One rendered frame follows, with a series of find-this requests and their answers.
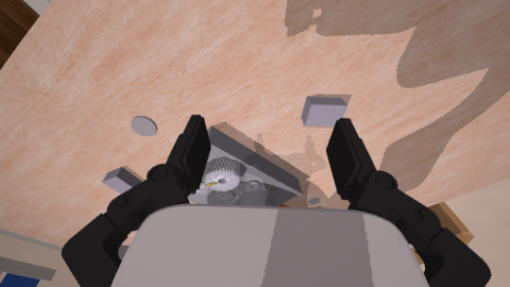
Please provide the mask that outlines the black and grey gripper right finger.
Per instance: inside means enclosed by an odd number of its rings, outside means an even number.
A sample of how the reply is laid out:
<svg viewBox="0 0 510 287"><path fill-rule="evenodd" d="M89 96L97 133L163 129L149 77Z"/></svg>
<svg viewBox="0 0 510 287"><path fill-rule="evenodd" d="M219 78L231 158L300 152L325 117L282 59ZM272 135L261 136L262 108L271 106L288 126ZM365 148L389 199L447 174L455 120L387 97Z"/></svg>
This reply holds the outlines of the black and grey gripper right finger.
<svg viewBox="0 0 510 287"><path fill-rule="evenodd" d="M491 278L485 261L442 228L432 210L399 190L392 175L377 171L360 139L351 120L340 118L326 149L336 191L350 203L348 210L392 222L423 260L430 287L485 287Z"/></svg>

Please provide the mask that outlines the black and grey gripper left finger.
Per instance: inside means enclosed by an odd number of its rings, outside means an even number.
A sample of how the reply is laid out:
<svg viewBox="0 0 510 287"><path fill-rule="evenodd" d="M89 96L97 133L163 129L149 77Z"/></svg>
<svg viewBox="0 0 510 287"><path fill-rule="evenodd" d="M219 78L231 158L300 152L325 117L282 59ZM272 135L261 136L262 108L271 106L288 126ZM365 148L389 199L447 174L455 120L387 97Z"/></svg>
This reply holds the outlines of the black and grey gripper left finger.
<svg viewBox="0 0 510 287"><path fill-rule="evenodd" d="M62 248L61 256L80 287L111 287L121 264L118 250L131 231L154 211L190 204L211 152L204 117L191 115L166 161L152 167L146 180L116 196Z"/></svg>

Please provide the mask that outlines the grey toothed gear with yellow arrow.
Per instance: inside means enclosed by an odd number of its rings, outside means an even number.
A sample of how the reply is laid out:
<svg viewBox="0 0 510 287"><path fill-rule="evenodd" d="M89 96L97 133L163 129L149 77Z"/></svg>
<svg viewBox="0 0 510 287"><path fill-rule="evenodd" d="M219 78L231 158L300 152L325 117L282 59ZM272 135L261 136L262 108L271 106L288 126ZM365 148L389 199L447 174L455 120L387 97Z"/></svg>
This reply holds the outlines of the grey toothed gear with yellow arrow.
<svg viewBox="0 0 510 287"><path fill-rule="evenodd" d="M220 179L220 180L219 180ZM207 164L203 182L217 192L229 191L240 184L240 167L232 160L213 160ZM209 188L209 189L210 189Z"/></svg>

